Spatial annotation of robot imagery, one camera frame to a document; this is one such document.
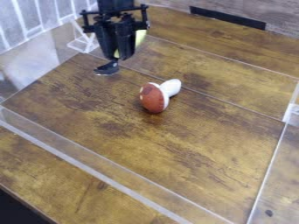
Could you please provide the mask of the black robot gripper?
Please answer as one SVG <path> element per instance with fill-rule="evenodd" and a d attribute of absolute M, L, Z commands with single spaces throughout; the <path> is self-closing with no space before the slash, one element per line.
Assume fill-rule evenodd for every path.
<path fill-rule="evenodd" d="M 134 54 L 136 30 L 149 28 L 146 9 L 148 5 L 144 3 L 136 5 L 134 0 L 97 0 L 95 10 L 82 10 L 78 13 L 82 17 L 82 32 L 95 33 L 101 52 L 107 60 L 115 58 L 115 50 L 121 60 L 126 60 Z M 140 21 L 134 21 L 128 14 L 130 11 L 140 11 Z M 94 25 L 89 23 L 87 15 L 94 15 L 93 20 L 97 21 Z M 115 23 L 115 29 L 113 23 L 107 21 L 111 17 L 121 18 Z"/>

